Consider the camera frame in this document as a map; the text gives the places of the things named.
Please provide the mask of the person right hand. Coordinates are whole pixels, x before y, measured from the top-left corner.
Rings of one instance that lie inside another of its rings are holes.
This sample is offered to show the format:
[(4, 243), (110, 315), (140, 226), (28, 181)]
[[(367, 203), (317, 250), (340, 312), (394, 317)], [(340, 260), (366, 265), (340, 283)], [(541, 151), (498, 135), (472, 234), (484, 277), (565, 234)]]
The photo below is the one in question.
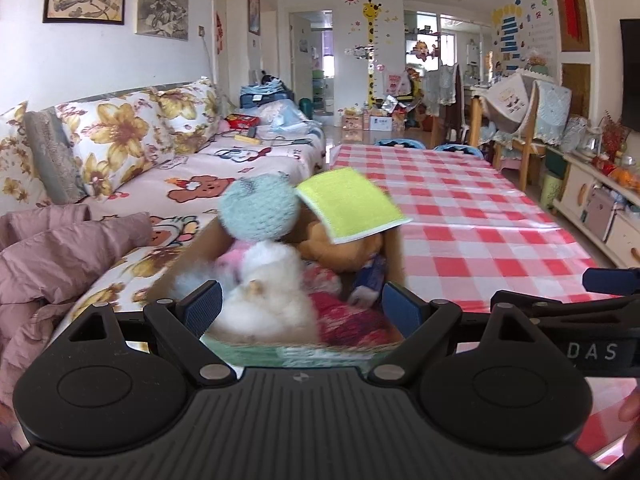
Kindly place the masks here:
[(631, 422), (628, 434), (626, 435), (623, 452), (626, 457), (634, 454), (640, 443), (640, 389), (635, 388), (630, 396), (625, 400), (618, 412), (621, 422)]

